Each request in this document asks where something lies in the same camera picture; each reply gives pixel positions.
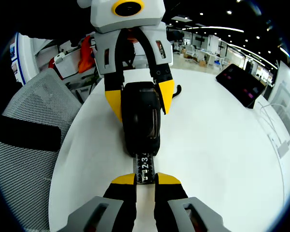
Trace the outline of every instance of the cable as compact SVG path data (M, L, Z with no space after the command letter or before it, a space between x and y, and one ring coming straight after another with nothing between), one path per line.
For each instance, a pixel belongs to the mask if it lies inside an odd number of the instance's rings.
M265 105L265 106L262 106L261 108L260 108L260 112L261 112L261 110L263 109L263 108L265 108L265 107L267 107L267 106L270 106L270 105L279 105L279 106L281 106L283 109L284 109L284 111L285 111L285 113L286 114L289 114L289 116L290 116L290 113L286 110L286 107L284 106L284 105L281 105L281 104L277 104L277 103L272 103L272 104L268 104L268 105Z
M258 102L258 103L261 105L261 108L260 108L260 113L261 113L261 109L262 109L263 105L262 105L260 102ZM265 121L265 122L270 126L270 128L272 128L272 130L275 132L275 134L276 134L276 136L277 136L277 138L278 138L280 144L282 144L282 142L281 142L281 140L280 140L280 137L279 137L279 135L278 135L278 133L277 133L277 131L276 131L274 125L273 125L273 122L272 122L272 120L271 120L271 117L268 115L268 113L266 112L266 110L265 110L265 113L266 113L266 116L268 117L268 119L270 120L271 125L270 125L270 123L269 123L269 122L268 122L264 117L262 117L262 118L263 118L264 121Z

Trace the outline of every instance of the desk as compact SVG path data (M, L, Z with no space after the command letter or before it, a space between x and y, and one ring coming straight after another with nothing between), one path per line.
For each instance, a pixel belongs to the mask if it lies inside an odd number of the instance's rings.
M219 63L220 63L220 66L222 67L222 61L223 61L223 59L224 59L223 57L218 57L218 56L216 56L216 55L214 55L214 54L212 54L212 53L209 53L209 52L206 52L206 51L202 51L202 50L196 50L196 52L197 52L197 51L198 51L198 52L202 52L202 53L204 53L204 54L206 54L206 55L209 55L210 58L213 57L213 58L214 58L214 61L212 62L211 65L213 65L214 62L215 62L215 60L218 59L218 60L219 60Z
M244 108L212 74L177 69L172 74L183 90L170 113L161 115L156 172L178 178L189 197L222 215L229 230L265 231L279 214L284 195L277 155L257 111ZM125 80L151 78L142 69L125 71ZM102 80L58 155L49 196L51 231L64 227L68 215L94 196L103 196L114 178L133 172L133 159L122 142L122 125L105 99ZM290 170L290 159L285 165ZM137 186L133 231L156 231L153 208L154 186Z

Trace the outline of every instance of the wall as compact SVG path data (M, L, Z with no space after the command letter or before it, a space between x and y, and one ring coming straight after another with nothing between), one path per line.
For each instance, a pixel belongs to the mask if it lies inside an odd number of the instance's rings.
M196 40L195 38L201 38L201 35L193 34L193 40L192 40L192 45L196 47L201 47L201 41Z
M240 66L243 57L239 57L239 56L235 55L235 52L231 48L228 48L227 58L230 60L230 62L232 64Z
M288 92L290 93L290 68L282 61L280 62L280 65L278 68L275 86L269 97L269 102L273 100L280 84L283 84L285 88L288 90Z
M257 74L257 68L258 68L258 63L253 60L252 61L251 75L256 75Z
M220 50L220 56L221 57L226 57L227 44L226 43L221 43L221 46L223 46L223 48L221 48L221 50Z
M209 35L208 36L208 41L207 41L207 50L217 54L218 53L218 43L219 43L219 38L215 35Z
M207 41L208 41L208 37L203 37L204 42L202 42L201 48L207 50Z

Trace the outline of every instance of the tape measure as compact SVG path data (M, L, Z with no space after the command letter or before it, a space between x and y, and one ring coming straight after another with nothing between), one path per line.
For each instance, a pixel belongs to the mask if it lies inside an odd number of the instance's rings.
M153 184L155 179L153 154L136 154L134 160L134 173L138 184Z

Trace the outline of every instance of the ceiling light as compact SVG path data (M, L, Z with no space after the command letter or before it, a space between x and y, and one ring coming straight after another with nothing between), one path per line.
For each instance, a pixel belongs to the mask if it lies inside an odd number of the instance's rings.
M247 49L245 49L245 48L242 48L242 47L239 47L239 46L236 46L236 45L231 45L231 46L233 46L233 47L237 47L237 48L241 48L241 49L243 49L244 51L247 51L247 52L250 52L251 54L254 54L256 57L259 57L259 58L262 58L262 57L260 57L258 54L256 54L256 53L253 53L252 51L249 51L249 50L247 50ZM274 69L278 69L274 64L272 64L271 62L269 62L268 60L266 60L266 59L264 59L264 58L262 58L265 62L267 62L269 65L271 65Z
M280 51L282 51L282 52L285 53L288 57L290 57L290 54L289 54L285 49L283 49L282 47L280 47Z
M226 28L226 27L213 27L213 26L210 26L210 27L201 27L201 28L225 29L225 30L235 30L235 31L238 31L238 32L244 32L243 30L240 30L240 29Z
M184 23L192 21L191 19L188 19L188 17L184 18L184 17L180 17L180 16L175 16L175 17L171 18L171 20L176 20L176 21L180 21L180 22L184 22Z

